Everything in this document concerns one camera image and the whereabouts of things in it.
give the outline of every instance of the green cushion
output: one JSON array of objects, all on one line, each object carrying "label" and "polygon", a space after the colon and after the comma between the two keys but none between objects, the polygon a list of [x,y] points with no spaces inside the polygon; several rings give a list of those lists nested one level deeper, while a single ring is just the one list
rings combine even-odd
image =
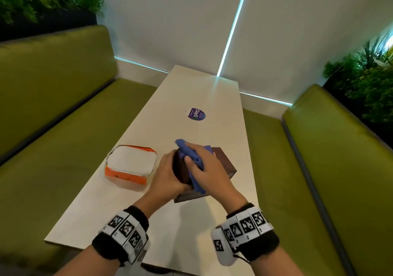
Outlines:
[{"label": "green cushion", "polygon": [[117,80],[0,167],[0,260],[55,271],[65,248],[44,238],[155,88]]},{"label": "green cushion", "polygon": [[318,85],[284,119],[357,274],[391,275],[392,150]]},{"label": "green cushion", "polygon": [[243,110],[258,202],[305,275],[345,272],[278,119]]},{"label": "green cushion", "polygon": [[0,43],[0,156],[116,73],[105,26]]}]

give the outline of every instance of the blue microfiber towel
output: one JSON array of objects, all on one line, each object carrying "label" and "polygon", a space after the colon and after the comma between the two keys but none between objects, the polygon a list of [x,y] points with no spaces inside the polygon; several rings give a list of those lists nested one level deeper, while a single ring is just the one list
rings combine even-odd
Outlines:
[{"label": "blue microfiber towel", "polygon": [[[200,170],[204,169],[202,159],[198,156],[198,154],[193,149],[185,145],[185,140],[178,139],[175,140],[175,143],[179,147],[180,150],[179,154],[181,159],[184,159],[184,157],[189,156],[194,161],[194,163],[199,167]],[[211,146],[206,145],[204,146],[204,148],[213,154]],[[188,173],[190,174],[191,181],[193,182],[194,190],[201,194],[205,194],[206,191],[198,184],[194,176],[190,172]]]}]

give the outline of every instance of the tabletop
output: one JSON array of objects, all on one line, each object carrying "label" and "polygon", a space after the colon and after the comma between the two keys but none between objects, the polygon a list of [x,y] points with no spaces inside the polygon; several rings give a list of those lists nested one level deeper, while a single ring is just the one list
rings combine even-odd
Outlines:
[{"label": "tabletop", "polygon": [[[205,118],[189,118],[192,108]],[[221,147],[237,170],[234,186],[258,204],[237,82],[176,65],[116,145],[154,149],[157,167],[163,154],[177,148],[176,139]],[[114,214],[146,192],[154,172],[147,187],[105,177],[103,159],[45,240],[86,248]],[[241,260],[231,267],[217,260],[210,230],[225,219],[226,212],[210,196],[166,204],[150,218],[151,247],[143,262],[203,276],[251,274]]]}]

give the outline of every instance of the purple sticker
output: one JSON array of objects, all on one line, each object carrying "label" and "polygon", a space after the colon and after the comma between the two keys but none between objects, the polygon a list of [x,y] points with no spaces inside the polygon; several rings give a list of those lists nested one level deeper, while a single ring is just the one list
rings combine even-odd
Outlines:
[{"label": "purple sticker", "polygon": [[192,108],[188,117],[196,121],[202,121],[206,117],[206,115],[200,109]]}]

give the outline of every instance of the planter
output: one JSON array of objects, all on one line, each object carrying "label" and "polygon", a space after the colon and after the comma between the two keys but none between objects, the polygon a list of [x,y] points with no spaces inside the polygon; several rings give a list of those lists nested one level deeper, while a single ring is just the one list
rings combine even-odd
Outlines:
[{"label": "planter", "polygon": [[361,101],[356,101],[346,97],[341,91],[332,89],[328,82],[323,86],[334,98],[344,105],[352,114],[359,118],[372,132],[374,132],[382,141],[393,148],[393,122],[373,123],[362,118],[364,106]]},{"label": "planter", "polygon": [[97,24],[96,15],[86,10],[48,10],[33,23],[23,15],[13,17],[13,25],[0,19],[0,42]]}]

